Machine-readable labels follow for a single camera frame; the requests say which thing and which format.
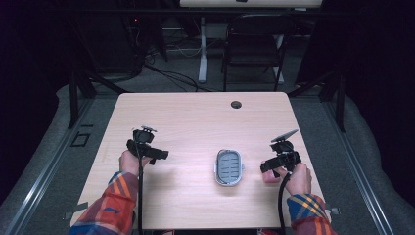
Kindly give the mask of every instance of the black cable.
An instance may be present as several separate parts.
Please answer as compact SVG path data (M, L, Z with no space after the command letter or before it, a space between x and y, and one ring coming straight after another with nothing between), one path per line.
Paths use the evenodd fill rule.
M195 87L195 88L196 88L195 92L198 92L199 90L208 91L208 92L212 92L212 91L219 91L219 90L214 89L214 88L208 88L208 87L199 86L199 85L196 83L196 81L195 81L194 79L192 79L191 77L186 76L186 75L181 74L181 73L178 73L178 72L175 72L175 71L161 70L161 69L157 69L157 68L155 68L155 67L152 67L152 66L150 66L150 65L144 65L144 67L145 67L145 68L147 68L147 69L149 69L149 70L152 70L152 71L158 72L158 73L160 73L160 74L162 74L162 75L166 76L166 77L167 77L167 78L169 78L169 79L174 79L174 80L177 80L177 81L183 82L183 83L185 83L185 84L187 84L187 85L189 85L189 86ZM180 77L170 75L169 73L176 74L176 75L178 75L178 76L181 76L181 77L183 77L183 78L186 78L186 79L187 79L187 80L189 80L189 81L187 81L187 80L182 80Z
M143 233L143 154L140 151L139 146L137 145L135 135L133 135L133 140L135 144L135 150L137 151L138 156L138 212L137 212L137 222L138 222L138 234L144 235Z
M281 224L281 235L286 235L285 231L285 222L284 222L284 216L283 216L283 193L284 188L287 185L287 182L290 180L291 172L289 171L286 176L283 179L283 182L280 186L280 191L278 193L278 215L280 217L280 224Z

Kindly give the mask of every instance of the vr controller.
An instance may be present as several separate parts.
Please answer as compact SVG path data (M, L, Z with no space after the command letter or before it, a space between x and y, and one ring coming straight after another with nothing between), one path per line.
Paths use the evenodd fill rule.
M133 131L133 139L127 141L128 150L137 158L142 158L144 156L152 158L149 162L150 165L154 165L156 160L165 160L168 156L168 151L163 151L160 149L152 148L150 143L152 143L155 135L152 131L157 132L150 126L141 126L143 129L135 129Z
M277 157L262 162L260 165L260 171L262 172L263 180L266 183L280 181L277 179L280 177L280 174L273 170L274 168L282 166L291 171L296 164L301 163L299 153L294 150L293 144L290 141L287 141L287 139L297 131L297 129L292 130L271 141L271 143L275 143L271 145L271 148L273 151L277 152Z

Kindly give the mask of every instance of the desk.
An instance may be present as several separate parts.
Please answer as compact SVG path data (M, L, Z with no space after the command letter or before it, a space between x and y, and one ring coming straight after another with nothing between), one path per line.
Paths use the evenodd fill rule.
M233 109L231 103L242 103ZM101 197L118 171L132 128L149 125L158 132L152 147L169 151L167 160L144 169L144 229L279 227L279 184L265 184L259 169L275 157L270 141L299 128L285 93L122 94L115 105L79 203ZM290 141L312 174L312 193L323 198L299 131ZM239 152L245 166L234 187L220 186L213 173L221 149ZM284 193L284 218L291 224ZM74 224L83 211L74 214Z
M322 0L180 0L180 7L186 8L319 8ZM201 65L199 67L199 82L207 81L208 54L206 50L206 22L201 18Z

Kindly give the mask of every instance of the red plaid shirt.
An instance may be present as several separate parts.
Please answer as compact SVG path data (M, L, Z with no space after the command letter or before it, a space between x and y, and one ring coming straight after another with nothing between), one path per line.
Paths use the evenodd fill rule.
M103 196L70 229L70 235L131 234L132 212L138 192L135 175L117 172ZM315 195L294 195L287 200L296 235L336 235L326 216L324 202Z

